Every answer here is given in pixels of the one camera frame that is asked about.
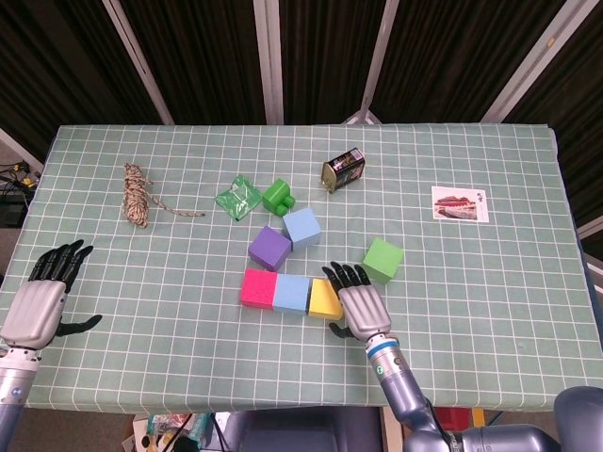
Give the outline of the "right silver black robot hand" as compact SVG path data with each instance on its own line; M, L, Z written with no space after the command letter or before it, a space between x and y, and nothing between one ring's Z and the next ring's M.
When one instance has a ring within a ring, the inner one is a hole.
M340 265L332 261L330 266L321 269L343 307L347 322L345 328L334 322L329 324L335 336L367 343L373 336L391 332L391 318L381 295L360 265Z

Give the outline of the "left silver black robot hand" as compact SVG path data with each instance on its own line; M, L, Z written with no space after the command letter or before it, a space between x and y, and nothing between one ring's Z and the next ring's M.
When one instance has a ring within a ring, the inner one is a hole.
M79 239L44 253L17 290L1 329L9 347L42 350L57 337L83 333L103 319L93 315L79 323L62 321L67 296L93 246Z

